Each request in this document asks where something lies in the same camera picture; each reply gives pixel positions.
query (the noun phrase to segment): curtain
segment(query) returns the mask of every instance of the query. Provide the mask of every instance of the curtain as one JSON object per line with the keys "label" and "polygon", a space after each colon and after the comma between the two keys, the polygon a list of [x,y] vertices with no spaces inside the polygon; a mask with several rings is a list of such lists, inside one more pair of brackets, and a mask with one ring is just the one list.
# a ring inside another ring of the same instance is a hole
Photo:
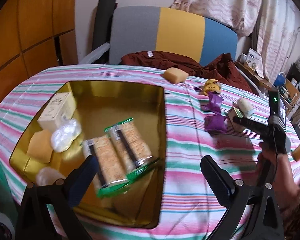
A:
{"label": "curtain", "polygon": [[294,25],[295,4],[292,0],[263,0],[256,27],[256,51],[262,55],[263,64],[256,71],[272,83],[284,68]]}
{"label": "curtain", "polygon": [[262,0],[176,0],[171,8],[216,20],[238,36],[249,36],[255,26]]}

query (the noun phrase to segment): screw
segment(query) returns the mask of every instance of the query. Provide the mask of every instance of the screw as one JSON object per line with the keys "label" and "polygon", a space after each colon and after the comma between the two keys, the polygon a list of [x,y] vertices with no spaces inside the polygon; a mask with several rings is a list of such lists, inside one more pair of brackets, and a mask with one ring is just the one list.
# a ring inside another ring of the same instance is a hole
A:
{"label": "screw", "polygon": [[243,180],[241,180],[241,179],[237,179],[236,181],[235,181],[235,184],[237,184],[238,186],[243,186]]}
{"label": "screw", "polygon": [[268,189],[271,189],[271,188],[272,188],[272,184],[270,184],[270,183],[266,183],[265,186],[266,186],[266,188],[268,188]]}
{"label": "screw", "polygon": [[30,182],[29,184],[27,184],[27,188],[32,188],[35,184],[33,182]]}
{"label": "screw", "polygon": [[65,183],[65,180],[64,179],[57,179],[55,184],[58,185],[58,186],[61,186],[63,183]]}

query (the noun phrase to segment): plastic-covered armrest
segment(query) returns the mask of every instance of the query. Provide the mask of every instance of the plastic-covered armrest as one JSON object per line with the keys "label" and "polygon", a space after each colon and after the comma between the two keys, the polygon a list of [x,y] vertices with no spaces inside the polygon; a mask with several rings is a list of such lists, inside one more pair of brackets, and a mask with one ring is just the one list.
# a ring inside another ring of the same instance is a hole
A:
{"label": "plastic-covered armrest", "polygon": [[252,80],[251,79],[249,79],[237,66],[236,66],[236,68],[237,68],[237,70],[240,72],[240,74],[245,78],[245,80],[248,82],[248,84],[249,84],[249,86],[250,86],[250,88],[254,91],[254,92],[256,92],[256,93],[258,93],[258,96],[260,97],[260,98],[263,98],[263,94],[262,94],[262,92],[261,92],[261,90],[259,90],[259,88],[252,82]]}
{"label": "plastic-covered armrest", "polygon": [[90,52],[82,60],[80,60],[79,65],[92,64],[109,49],[110,49],[110,44],[108,42],[102,44],[101,46],[97,47],[94,51]]}

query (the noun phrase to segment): gold tray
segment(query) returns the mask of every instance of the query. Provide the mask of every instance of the gold tray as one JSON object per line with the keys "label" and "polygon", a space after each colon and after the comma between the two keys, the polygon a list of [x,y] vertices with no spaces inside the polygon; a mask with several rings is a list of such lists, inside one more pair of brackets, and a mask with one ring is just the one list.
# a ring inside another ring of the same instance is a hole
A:
{"label": "gold tray", "polygon": [[71,81],[57,93],[72,92],[77,104],[74,118],[82,125],[81,135],[63,153],[53,152],[51,161],[42,164],[28,158],[29,141],[41,128],[37,119],[47,103],[34,116],[22,134],[11,157],[10,165],[27,182],[35,182],[37,172],[50,166],[64,176],[84,161],[81,142],[100,137],[105,127],[133,117],[134,124],[154,156],[158,166],[132,184],[125,194],[99,199],[90,184],[76,212],[114,225],[154,228],[159,221],[165,169],[166,129],[164,90],[162,87],[117,81]]}

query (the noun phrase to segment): person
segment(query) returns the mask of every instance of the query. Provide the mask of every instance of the person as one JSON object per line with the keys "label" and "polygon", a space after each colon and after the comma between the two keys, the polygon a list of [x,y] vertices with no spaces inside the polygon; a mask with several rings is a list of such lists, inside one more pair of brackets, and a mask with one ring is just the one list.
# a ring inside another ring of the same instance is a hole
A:
{"label": "person", "polygon": [[[275,151],[261,142],[262,152],[258,156],[257,170],[260,171],[265,159],[276,166]],[[278,154],[277,171],[272,184],[275,197],[283,218],[285,240],[292,240],[300,229],[300,185],[294,182],[288,155]]]}

